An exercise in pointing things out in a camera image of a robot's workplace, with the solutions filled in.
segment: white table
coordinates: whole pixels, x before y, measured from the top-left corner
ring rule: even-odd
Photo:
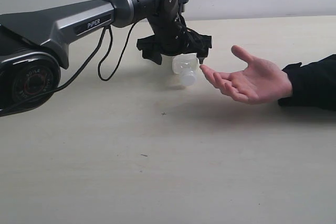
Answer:
[[[336,52],[336,17],[188,24],[213,36],[205,63],[222,71],[245,67],[233,44],[281,67]],[[114,29],[105,76],[127,32]],[[0,223],[336,223],[336,114],[238,104],[201,73],[180,89],[168,59],[136,49],[151,34],[136,26],[110,82],[97,77],[102,50],[44,106],[0,119]],[[63,81],[99,35],[71,46]]]

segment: black cable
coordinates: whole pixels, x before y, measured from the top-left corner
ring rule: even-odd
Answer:
[[[44,97],[44,96],[46,96],[48,94],[54,94],[56,92],[59,92],[59,91],[65,89],[65,88],[67,88],[68,86],[70,86],[73,83],[73,81],[83,72],[84,68],[89,64],[89,62],[93,59],[93,57],[97,54],[97,52],[101,48],[101,45],[103,43],[103,39],[104,39],[104,36],[105,36],[105,32],[106,32],[107,29],[111,30],[111,27],[110,26],[104,27],[104,29],[103,29],[103,31],[102,31],[102,33],[100,35],[100,39],[99,39],[98,45],[95,48],[95,50],[92,52],[92,54],[89,56],[89,58],[83,63],[83,65],[77,70],[77,72],[65,84],[63,84],[61,87],[56,88],[54,90],[50,90],[48,92],[45,92],[45,93],[33,96],[31,98],[28,98],[26,100],[18,102],[16,104],[12,105],[12,106],[9,106],[9,107],[3,109],[2,111],[0,111],[0,116],[2,114],[4,114],[4,113],[10,112],[12,109],[15,109],[16,107],[18,107],[18,106],[20,106],[20,105],[22,105],[22,104],[24,104],[26,102],[29,102],[29,101],[34,100],[36,98]]]
[[[122,52],[121,52],[121,55],[120,55],[118,64],[117,64],[115,70],[113,71],[113,73],[110,75],[109,78],[104,79],[104,78],[101,76],[100,68],[101,68],[101,65],[103,64],[103,62],[104,62],[104,61],[106,60],[106,58],[108,57],[108,55],[109,55],[109,53],[110,53],[110,51],[111,51],[111,47],[109,47],[108,53],[107,53],[107,54],[104,56],[104,58],[102,58],[102,60],[99,62],[99,64],[98,64],[98,76],[99,76],[100,80],[102,80],[102,81],[109,81],[109,80],[111,80],[111,78],[114,76],[114,74],[115,74],[116,71],[118,70],[118,68],[119,68],[119,66],[120,66],[120,63],[121,63],[121,60],[122,60],[122,57],[123,57],[123,55],[124,55],[124,53],[125,53],[126,47],[127,47],[127,45],[128,45],[128,41],[129,41],[129,39],[130,39],[131,33],[132,33],[132,31],[133,31],[133,28],[135,27],[135,25],[136,25],[137,23],[138,23],[138,22],[134,23],[134,24],[132,25],[130,31],[128,32],[127,39],[126,39],[126,43],[125,43],[124,48],[122,49]],[[109,32],[110,32],[111,38],[113,38],[112,30],[109,29]]]

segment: black sleeve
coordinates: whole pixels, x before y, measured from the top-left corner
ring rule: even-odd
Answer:
[[[302,63],[286,66],[293,86],[290,98],[280,99],[280,106],[317,107],[336,111],[336,55],[302,66]]]

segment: palm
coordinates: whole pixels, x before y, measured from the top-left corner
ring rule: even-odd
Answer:
[[[232,48],[232,52],[248,63],[246,69],[224,73],[201,66],[207,80],[222,94],[248,104],[272,102],[290,96],[291,84],[287,74],[274,63],[254,57],[237,46]]]

